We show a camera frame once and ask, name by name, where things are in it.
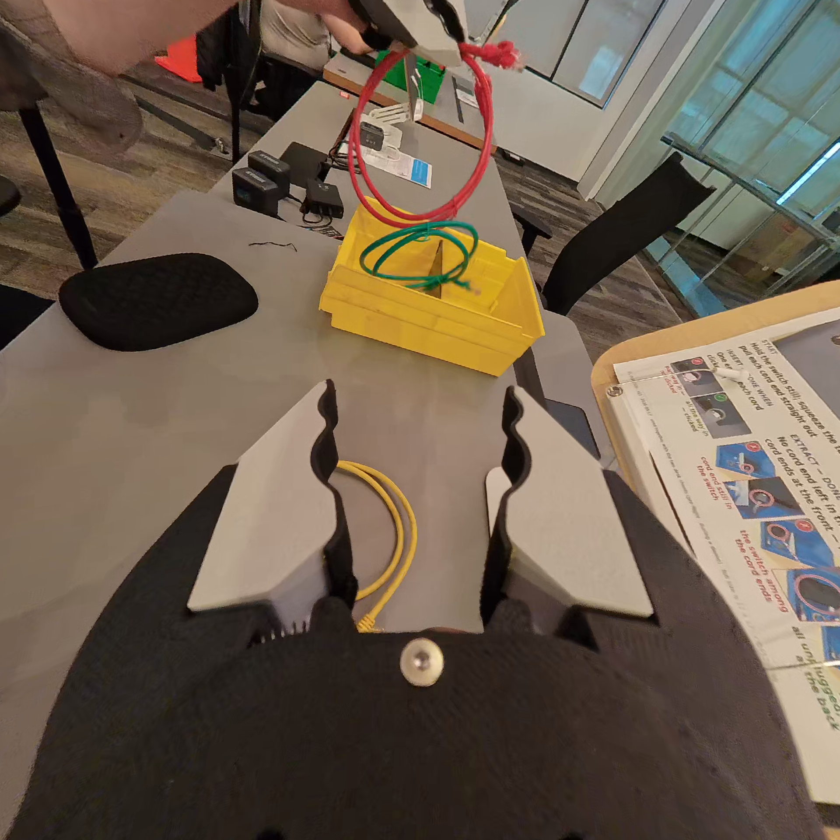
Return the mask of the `person's left hand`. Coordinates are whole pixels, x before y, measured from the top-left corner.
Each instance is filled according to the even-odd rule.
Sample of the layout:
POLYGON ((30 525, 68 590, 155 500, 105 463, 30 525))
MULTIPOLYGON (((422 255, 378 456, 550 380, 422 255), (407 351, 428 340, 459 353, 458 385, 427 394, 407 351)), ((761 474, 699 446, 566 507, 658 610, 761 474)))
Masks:
POLYGON ((321 19, 331 36, 346 51, 357 56, 369 55, 374 52, 374 49, 364 41, 357 27, 330 14, 322 14, 321 19))

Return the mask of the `person's left forearm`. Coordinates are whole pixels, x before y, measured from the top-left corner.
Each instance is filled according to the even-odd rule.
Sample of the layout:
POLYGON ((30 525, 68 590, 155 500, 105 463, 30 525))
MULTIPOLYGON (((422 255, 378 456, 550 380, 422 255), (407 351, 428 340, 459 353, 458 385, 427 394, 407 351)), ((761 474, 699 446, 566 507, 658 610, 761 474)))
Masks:
POLYGON ((1 110, 50 100, 97 151, 126 151, 143 121, 117 78, 235 2, 2 1, 1 110))

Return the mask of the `black charger block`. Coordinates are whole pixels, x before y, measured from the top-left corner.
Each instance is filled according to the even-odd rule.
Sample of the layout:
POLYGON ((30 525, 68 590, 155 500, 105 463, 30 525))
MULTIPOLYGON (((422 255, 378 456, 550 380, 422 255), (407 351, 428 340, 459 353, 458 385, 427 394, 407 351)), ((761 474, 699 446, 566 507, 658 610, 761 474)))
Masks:
POLYGON ((237 206, 269 217, 279 217, 282 190, 267 176, 250 167, 242 167, 232 171, 232 187, 237 206))
POLYGON ((262 150, 252 150, 248 153, 248 167, 277 185, 283 194, 290 194, 291 167, 285 161, 262 150))

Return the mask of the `green box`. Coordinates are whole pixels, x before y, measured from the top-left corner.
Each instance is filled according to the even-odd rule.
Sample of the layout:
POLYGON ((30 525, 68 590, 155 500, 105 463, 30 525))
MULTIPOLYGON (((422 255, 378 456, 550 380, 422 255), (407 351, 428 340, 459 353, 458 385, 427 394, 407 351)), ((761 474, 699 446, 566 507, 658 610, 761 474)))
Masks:
MULTIPOLYGON (((412 89, 417 96, 423 99, 427 104, 435 104, 438 93, 445 79, 446 69, 442 66, 436 65, 428 59, 409 54, 410 59, 414 60, 412 71, 412 89)), ((393 88, 408 92, 407 77, 406 77, 406 63, 401 59, 395 63, 388 72, 383 76, 378 89, 383 89, 386 85, 393 88)))

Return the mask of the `black mesh cushion pad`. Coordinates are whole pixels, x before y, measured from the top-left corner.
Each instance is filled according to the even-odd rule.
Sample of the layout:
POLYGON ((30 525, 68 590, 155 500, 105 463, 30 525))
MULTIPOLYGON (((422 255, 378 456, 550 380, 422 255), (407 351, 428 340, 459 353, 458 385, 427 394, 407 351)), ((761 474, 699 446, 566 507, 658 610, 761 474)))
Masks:
POLYGON ((79 272, 62 284, 58 303, 97 346, 143 352, 247 320, 257 312, 259 298, 221 259, 181 253, 79 272))

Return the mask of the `wooden board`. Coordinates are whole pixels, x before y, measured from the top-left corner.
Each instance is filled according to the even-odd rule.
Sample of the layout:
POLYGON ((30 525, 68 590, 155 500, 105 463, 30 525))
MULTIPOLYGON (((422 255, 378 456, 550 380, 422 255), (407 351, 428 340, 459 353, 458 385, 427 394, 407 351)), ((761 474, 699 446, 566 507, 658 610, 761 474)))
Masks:
POLYGON ((607 390, 617 383, 614 364, 690 350, 695 347, 732 340, 743 333, 766 329, 776 324, 838 308, 839 279, 793 290, 778 297, 756 301, 747 306, 712 316, 684 322, 668 329, 651 332, 617 344, 595 363, 591 386, 606 434, 617 462, 616 470, 627 477, 631 465, 620 429, 609 406, 607 390))

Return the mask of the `white device holder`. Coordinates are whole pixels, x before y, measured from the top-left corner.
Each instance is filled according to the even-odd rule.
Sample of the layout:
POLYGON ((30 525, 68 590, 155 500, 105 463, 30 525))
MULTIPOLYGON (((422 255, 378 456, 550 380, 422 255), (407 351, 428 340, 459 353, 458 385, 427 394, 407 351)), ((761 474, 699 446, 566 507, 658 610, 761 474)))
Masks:
POLYGON ((373 108, 360 117, 360 147, 373 161, 399 162, 402 159, 403 125, 424 114, 422 100, 373 108))

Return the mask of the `blue and white leaflet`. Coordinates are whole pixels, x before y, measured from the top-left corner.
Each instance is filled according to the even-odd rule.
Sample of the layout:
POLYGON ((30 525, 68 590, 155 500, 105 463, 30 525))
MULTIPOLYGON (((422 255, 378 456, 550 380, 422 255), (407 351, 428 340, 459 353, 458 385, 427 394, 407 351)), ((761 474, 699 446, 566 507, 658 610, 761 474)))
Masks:
POLYGON ((362 148, 362 160, 377 171, 394 175, 404 181, 430 189, 433 169, 429 163, 392 147, 382 150, 362 148))

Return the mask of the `black office chair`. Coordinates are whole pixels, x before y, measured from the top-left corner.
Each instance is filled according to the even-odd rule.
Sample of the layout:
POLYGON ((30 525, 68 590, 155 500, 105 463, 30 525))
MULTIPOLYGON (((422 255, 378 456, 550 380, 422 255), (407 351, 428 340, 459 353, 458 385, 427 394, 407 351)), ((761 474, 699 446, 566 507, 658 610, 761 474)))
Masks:
POLYGON ((566 316, 601 280, 662 237, 716 191, 672 153, 631 192, 562 248, 541 290, 543 306, 566 316))

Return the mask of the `black metal pole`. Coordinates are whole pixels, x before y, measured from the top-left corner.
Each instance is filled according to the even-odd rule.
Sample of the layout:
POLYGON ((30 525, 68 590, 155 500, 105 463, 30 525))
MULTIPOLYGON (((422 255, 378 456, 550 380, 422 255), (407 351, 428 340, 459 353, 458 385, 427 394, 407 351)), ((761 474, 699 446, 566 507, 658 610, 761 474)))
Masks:
POLYGON ((70 189, 42 115, 36 106, 20 109, 18 115, 54 198, 66 236, 80 266, 84 270, 90 270, 98 265, 98 257, 87 222, 70 189))

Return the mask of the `black flat device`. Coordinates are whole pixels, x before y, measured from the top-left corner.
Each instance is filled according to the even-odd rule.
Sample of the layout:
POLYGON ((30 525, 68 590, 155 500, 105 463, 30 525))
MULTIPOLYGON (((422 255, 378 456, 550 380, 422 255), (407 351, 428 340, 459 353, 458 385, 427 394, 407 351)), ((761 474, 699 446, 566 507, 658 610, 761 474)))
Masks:
POLYGON ((289 168, 290 183, 303 188, 309 181, 323 182, 330 169, 327 153, 297 141, 289 143, 279 160, 289 168))

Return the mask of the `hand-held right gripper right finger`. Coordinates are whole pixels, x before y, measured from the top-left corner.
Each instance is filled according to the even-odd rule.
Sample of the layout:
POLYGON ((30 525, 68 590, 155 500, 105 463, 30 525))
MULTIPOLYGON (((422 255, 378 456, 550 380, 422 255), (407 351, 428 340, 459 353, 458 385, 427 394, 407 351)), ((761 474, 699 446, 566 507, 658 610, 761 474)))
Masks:
POLYGON ((506 442, 485 479, 489 545, 480 585, 484 628, 505 600, 536 632, 571 608, 646 620, 654 608, 599 460, 523 388, 507 388, 506 442))

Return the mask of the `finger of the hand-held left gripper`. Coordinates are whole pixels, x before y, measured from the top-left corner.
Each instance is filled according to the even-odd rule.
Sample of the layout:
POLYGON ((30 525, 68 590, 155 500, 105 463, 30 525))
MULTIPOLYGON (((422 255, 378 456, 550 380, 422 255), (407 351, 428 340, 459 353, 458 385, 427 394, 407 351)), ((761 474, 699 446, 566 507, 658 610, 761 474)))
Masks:
POLYGON ((384 1, 384 34, 441 67, 462 62, 467 19, 463 1, 384 1))

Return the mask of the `printed instruction sheet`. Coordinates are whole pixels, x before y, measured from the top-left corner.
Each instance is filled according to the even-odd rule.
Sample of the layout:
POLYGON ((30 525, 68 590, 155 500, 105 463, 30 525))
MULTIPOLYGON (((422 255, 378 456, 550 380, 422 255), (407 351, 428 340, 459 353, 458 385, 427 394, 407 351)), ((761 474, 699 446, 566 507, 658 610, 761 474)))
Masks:
POLYGON ((622 420, 839 797, 838 308, 614 364, 622 420))

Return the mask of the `yellow plastic bin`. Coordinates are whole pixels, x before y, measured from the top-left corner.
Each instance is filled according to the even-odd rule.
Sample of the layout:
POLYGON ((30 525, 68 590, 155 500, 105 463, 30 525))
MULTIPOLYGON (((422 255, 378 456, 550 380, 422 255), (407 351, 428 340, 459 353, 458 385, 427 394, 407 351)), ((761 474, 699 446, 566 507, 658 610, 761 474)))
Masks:
POLYGON ((359 205, 319 309, 339 330, 499 376, 544 336, 524 257, 463 222, 408 228, 359 205))

